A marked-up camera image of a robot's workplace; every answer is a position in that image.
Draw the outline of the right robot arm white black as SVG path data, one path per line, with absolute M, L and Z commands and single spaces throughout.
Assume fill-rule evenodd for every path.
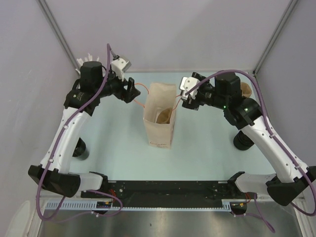
M 238 172 L 228 185 L 228 193 L 239 198 L 244 193 L 269 195 L 276 203 L 287 206 L 316 179 L 315 166 L 301 161 L 285 144 L 269 121 L 262 95 L 259 101 L 242 94 L 239 70 L 223 70 L 212 75 L 215 84 L 198 73 L 181 79 L 182 106 L 198 110 L 208 105 L 223 110 L 224 118 L 239 132 L 234 146 L 245 151 L 256 145 L 272 168 L 273 174 Z

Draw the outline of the white paper takeout bag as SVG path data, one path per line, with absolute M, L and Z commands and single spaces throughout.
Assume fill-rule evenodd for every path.
M 176 109 L 180 102 L 180 95 L 175 84 L 153 82 L 149 87 L 136 83 L 146 90 L 146 102 L 137 104 L 143 107 L 143 123 L 150 146 L 170 149 L 173 140 L 176 120 Z M 172 108 L 170 124 L 156 123 L 161 111 Z

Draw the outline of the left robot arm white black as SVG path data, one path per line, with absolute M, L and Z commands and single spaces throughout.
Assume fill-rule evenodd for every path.
M 141 94 L 135 88 L 134 79 L 124 77 L 130 65 L 123 58 L 113 60 L 108 69 L 97 61 L 82 63 L 80 78 L 66 96 L 62 120 L 48 152 L 38 166 L 31 165 L 28 170 L 28 175 L 40 189 L 68 198 L 86 190 L 92 190 L 100 198 L 108 194 L 105 175 L 70 173 L 70 163 L 73 157 L 87 153 L 80 131 L 92 117 L 101 98 L 114 95 L 130 103 Z

